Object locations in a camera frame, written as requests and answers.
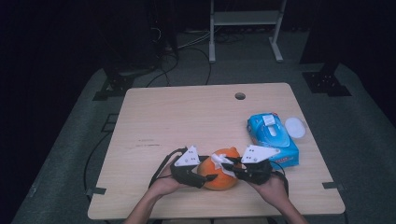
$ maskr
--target gray carpet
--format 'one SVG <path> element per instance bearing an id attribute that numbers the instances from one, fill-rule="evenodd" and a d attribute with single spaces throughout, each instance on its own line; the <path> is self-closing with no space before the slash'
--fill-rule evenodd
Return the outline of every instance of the gray carpet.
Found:
<path id="1" fill-rule="evenodd" d="M 283 63 L 275 61 L 268 36 L 268 33 L 244 35 L 242 41 L 231 45 L 216 45 L 217 62 L 211 65 L 208 84 L 289 83 L 334 181 L 346 188 L 340 193 L 349 223 L 394 223 L 395 128 L 357 75 L 343 65 L 337 68 L 335 75 L 352 96 L 311 93 L 302 72 L 318 71 L 321 64 L 299 64 L 308 33 L 280 33 L 278 44 Z M 181 45 L 194 38 L 194 35 L 179 35 L 178 42 Z M 207 41 L 193 47 L 208 51 Z M 165 57 L 163 69 L 171 68 L 175 62 L 174 58 Z M 138 77 L 134 88 L 146 87 L 161 72 L 157 70 Z M 169 84 L 205 85 L 208 73 L 209 64 L 202 52 L 183 49 L 177 67 L 168 72 Z M 123 100 L 122 97 L 92 100 L 105 80 L 103 70 L 92 75 L 14 223 L 104 223 L 87 217 L 89 201 L 84 194 L 83 174 L 86 161 L 97 145 L 86 176 L 88 188 L 94 187 L 111 138 L 102 128 L 109 114 L 119 113 Z M 168 82 L 162 76 L 150 87 L 166 85 Z M 346 223 L 343 215 L 307 216 L 307 219 L 310 223 Z M 276 220 L 284 223 L 281 217 Z M 110 223 L 121 223 L 121 220 L 110 220 Z"/>

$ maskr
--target black stand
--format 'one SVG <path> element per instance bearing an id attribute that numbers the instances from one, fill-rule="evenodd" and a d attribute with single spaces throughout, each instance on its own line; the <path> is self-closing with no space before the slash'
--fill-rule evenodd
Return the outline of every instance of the black stand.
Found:
<path id="1" fill-rule="evenodd" d="M 334 72 L 339 62 L 325 63 L 319 72 L 304 72 L 303 76 L 313 93 L 327 93 L 329 96 L 350 96 L 347 87 L 342 86 Z"/>

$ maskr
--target white shelf frame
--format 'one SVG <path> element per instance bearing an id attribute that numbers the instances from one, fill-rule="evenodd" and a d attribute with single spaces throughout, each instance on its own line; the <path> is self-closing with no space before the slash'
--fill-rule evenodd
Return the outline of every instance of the white shelf frame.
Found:
<path id="1" fill-rule="evenodd" d="M 210 2 L 210 40 L 209 40 L 209 61 L 216 61 L 215 51 L 215 26 L 219 25 L 264 25 L 274 24 L 274 35 L 269 37 L 271 48 L 278 63 L 283 62 L 282 54 L 277 46 L 277 38 L 282 24 L 287 0 L 282 0 L 279 10 L 268 11 L 231 11 L 215 12 L 214 1 Z"/>

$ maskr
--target dark background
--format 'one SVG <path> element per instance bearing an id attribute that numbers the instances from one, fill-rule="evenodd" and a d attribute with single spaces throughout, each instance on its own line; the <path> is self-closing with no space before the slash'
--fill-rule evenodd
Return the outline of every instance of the dark background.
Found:
<path id="1" fill-rule="evenodd" d="M 162 28 L 164 20 L 157 17 L 156 2 L 115 2 L 129 4 L 132 13 L 73 0 L 1 3 L 0 222 L 14 217 L 82 89 L 104 60 L 141 64 L 155 56 L 158 46 L 151 45 L 149 27 Z M 208 28 L 209 1 L 173 4 L 176 31 Z M 276 7 L 276 1 L 217 0 L 216 7 L 266 9 Z M 395 124 L 396 20 L 390 9 L 390 1 L 289 0 L 282 29 L 311 28 L 301 63 L 323 63 L 335 54 Z"/>

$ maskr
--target orange object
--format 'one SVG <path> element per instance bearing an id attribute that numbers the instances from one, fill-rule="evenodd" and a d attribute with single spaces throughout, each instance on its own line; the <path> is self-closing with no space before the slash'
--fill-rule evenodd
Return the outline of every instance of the orange object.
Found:
<path id="1" fill-rule="evenodd" d="M 227 157 L 233 157 L 237 158 L 240 157 L 238 151 L 236 150 L 235 147 L 230 147 L 230 148 L 224 148 L 224 149 L 219 149 L 215 151 L 215 153 L 219 156 L 221 154 L 225 154 Z M 242 165 L 239 163 L 236 165 L 236 167 L 242 167 Z M 222 172 L 221 168 L 215 169 L 215 163 L 211 160 L 211 158 L 207 158 L 204 160 L 201 164 L 199 164 L 198 169 L 197 169 L 197 174 L 198 175 L 218 175 L 214 180 L 212 181 L 207 181 L 204 184 L 204 187 L 207 189 L 213 189 L 213 190 L 225 190 L 233 187 L 236 182 L 238 181 L 237 178 L 232 177 L 230 175 L 226 175 Z"/>

